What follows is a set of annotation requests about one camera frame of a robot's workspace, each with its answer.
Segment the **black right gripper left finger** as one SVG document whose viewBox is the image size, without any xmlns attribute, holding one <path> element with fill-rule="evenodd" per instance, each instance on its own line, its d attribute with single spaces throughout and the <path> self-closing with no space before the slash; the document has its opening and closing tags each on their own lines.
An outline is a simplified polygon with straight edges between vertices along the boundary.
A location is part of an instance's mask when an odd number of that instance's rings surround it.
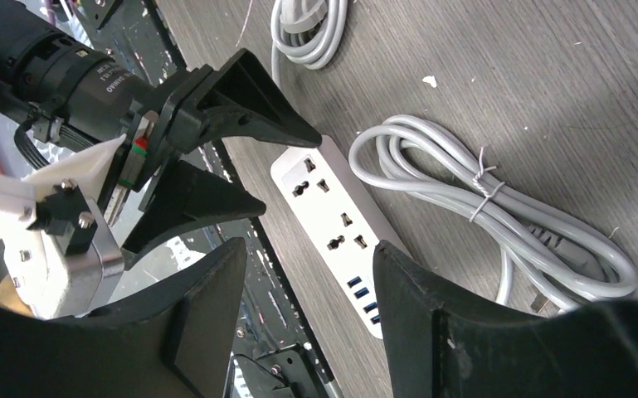
<svg viewBox="0 0 638 398">
<path fill-rule="evenodd" d="M 83 318 L 0 307 L 0 397 L 220 397 L 246 274 L 232 238 Z"/>
</svg>

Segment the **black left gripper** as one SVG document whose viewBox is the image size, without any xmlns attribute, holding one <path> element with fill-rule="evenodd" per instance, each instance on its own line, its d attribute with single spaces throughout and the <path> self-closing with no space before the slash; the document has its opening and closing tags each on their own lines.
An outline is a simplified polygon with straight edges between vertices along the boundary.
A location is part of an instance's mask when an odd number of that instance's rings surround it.
<svg viewBox="0 0 638 398">
<path fill-rule="evenodd" d="M 180 71 L 152 86 L 16 1 L 0 1 L 0 113 L 19 123 L 13 137 L 36 168 L 44 159 L 35 140 L 79 153 L 124 137 L 95 200 L 114 214 L 116 189 L 137 191 L 154 179 L 121 246 L 126 269 L 173 237 L 266 211 L 244 188 L 182 155 L 231 137 L 298 148 L 322 143 L 246 48 L 220 70 Z"/>
</svg>

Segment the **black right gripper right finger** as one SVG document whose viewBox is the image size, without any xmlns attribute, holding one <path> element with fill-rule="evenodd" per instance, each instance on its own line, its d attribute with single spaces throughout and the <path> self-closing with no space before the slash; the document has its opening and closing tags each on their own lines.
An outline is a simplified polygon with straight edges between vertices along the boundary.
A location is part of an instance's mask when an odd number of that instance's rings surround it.
<svg viewBox="0 0 638 398">
<path fill-rule="evenodd" d="M 373 275 L 396 397 L 638 397 L 638 300 L 540 318 L 471 293 L 385 240 Z"/>
</svg>

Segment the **large white power strip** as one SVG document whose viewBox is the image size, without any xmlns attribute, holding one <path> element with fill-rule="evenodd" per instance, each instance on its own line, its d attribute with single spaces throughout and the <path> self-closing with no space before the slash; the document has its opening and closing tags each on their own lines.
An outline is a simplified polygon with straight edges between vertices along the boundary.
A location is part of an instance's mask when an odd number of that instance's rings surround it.
<svg viewBox="0 0 638 398">
<path fill-rule="evenodd" d="M 407 248 L 346 157 L 324 135 L 317 148 L 287 148 L 270 175 L 354 312 L 382 338 L 373 254 L 381 240 Z"/>
</svg>

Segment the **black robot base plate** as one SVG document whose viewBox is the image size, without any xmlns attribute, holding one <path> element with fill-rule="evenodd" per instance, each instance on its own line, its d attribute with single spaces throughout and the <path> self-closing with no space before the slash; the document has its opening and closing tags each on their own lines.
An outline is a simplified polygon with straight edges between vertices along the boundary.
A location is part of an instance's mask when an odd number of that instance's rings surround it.
<svg viewBox="0 0 638 398">
<path fill-rule="evenodd" d="M 153 85 L 186 62 L 154 1 L 81 1 L 75 14 L 95 49 Z M 340 397 L 342 391 L 256 218 L 168 240 L 124 274 L 114 299 L 185 269 L 232 237 L 246 242 L 244 291 L 226 379 L 230 397 Z"/>
</svg>

